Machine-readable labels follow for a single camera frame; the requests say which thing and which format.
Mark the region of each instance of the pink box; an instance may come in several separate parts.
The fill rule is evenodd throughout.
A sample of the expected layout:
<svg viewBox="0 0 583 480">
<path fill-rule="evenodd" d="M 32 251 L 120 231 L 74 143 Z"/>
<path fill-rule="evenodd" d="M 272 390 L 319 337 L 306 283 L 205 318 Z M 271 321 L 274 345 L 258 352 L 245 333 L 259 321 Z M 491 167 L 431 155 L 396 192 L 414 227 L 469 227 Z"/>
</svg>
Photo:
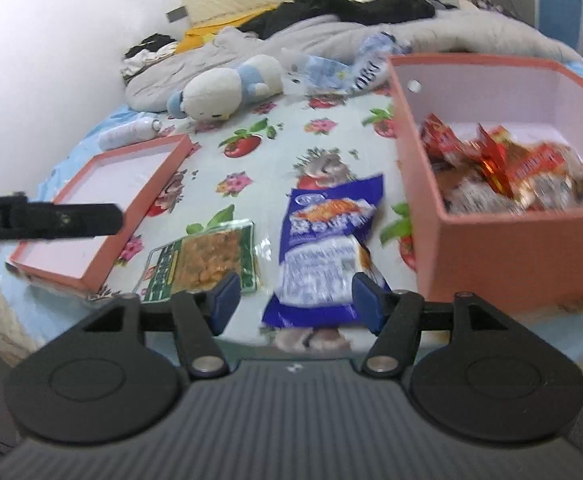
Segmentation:
<svg viewBox="0 0 583 480">
<path fill-rule="evenodd" d="M 83 192 L 82 196 L 86 194 L 94 199 L 87 202 L 121 205 L 124 210 L 121 231 L 108 237 L 84 240 L 21 242 L 11 255 L 11 261 L 30 279 L 69 290 L 98 292 L 130 236 L 193 147 L 190 137 L 184 134 L 159 137 L 95 155 L 60 190 L 53 202 L 84 203 L 80 200 L 81 189 L 84 190 L 85 183 L 94 177 L 92 191 Z M 148 160 L 145 174 L 141 174 L 142 157 Z M 97 173 L 103 169 L 105 174 Z M 116 179 L 130 185 L 118 189 Z M 76 263 L 78 255 L 84 256 L 84 262 Z"/>
<path fill-rule="evenodd" d="M 480 122 L 503 123 L 513 134 L 516 128 L 554 132 L 583 158 L 583 79 L 557 62 L 522 57 L 418 54 L 394 57 L 392 64 L 420 293 L 449 301 L 454 292 L 471 290 L 508 313 L 582 299 L 583 208 L 450 215 L 420 129 L 434 113 L 454 131 L 470 124 L 475 131 Z"/>
</svg>

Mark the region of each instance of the purple snack bag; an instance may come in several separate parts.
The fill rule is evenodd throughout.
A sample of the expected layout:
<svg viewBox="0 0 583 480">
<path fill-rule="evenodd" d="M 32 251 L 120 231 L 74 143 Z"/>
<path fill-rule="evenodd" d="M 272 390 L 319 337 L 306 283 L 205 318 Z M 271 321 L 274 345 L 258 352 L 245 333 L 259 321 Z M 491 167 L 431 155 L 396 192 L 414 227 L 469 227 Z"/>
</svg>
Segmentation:
<svg viewBox="0 0 583 480">
<path fill-rule="evenodd" d="M 320 328 L 359 321 L 351 304 L 356 272 L 389 290 L 363 245 L 382 196 L 381 174 L 328 189 L 292 190 L 280 235 L 280 284 L 262 322 Z"/>
</svg>

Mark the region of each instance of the white label on package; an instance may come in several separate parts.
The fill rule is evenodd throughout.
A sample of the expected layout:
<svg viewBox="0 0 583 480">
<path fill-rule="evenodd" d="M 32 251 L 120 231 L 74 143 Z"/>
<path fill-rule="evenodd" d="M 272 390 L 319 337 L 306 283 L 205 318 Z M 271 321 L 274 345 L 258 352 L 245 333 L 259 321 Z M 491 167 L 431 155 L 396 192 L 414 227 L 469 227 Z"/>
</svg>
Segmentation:
<svg viewBox="0 0 583 480">
<path fill-rule="evenodd" d="M 337 236 L 290 250 L 280 266 L 281 303 L 311 308 L 351 303 L 351 279 L 368 272 L 366 254 L 353 236 Z"/>
</svg>

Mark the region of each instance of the round black disc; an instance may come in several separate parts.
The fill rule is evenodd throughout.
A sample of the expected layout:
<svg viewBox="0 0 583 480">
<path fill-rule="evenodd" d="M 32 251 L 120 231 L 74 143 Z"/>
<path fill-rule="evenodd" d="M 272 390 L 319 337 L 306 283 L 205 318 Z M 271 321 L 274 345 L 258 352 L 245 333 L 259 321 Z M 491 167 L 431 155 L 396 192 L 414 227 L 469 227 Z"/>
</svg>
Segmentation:
<svg viewBox="0 0 583 480">
<path fill-rule="evenodd" d="M 474 332 L 425 356 L 411 378 L 415 405 L 473 440 L 526 444 L 555 436 L 583 405 L 583 376 L 552 346 L 511 331 Z"/>
<path fill-rule="evenodd" d="M 177 400 L 167 359 L 138 341 L 88 336 L 89 344 L 61 336 L 10 374 L 5 398 L 24 433 L 61 444 L 114 442 L 155 424 Z"/>
</svg>

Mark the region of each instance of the stuffed animal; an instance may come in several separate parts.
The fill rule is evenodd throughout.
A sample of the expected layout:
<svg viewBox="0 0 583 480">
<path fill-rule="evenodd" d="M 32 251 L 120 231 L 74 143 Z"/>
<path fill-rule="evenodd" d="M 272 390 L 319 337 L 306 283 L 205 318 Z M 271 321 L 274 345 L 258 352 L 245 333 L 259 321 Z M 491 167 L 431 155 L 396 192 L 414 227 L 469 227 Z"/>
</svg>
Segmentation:
<svg viewBox="0 0 583 480">
<path fill-rule="evenodd" d="M 282 67 L 271 56 L 258 54 L 237 68 L 212 68 L 194 77 L 167 101 L 167 111 L 178 118 L 226 121 L 245 103 L 255 103 L 282 92 Z"/>
</svg>

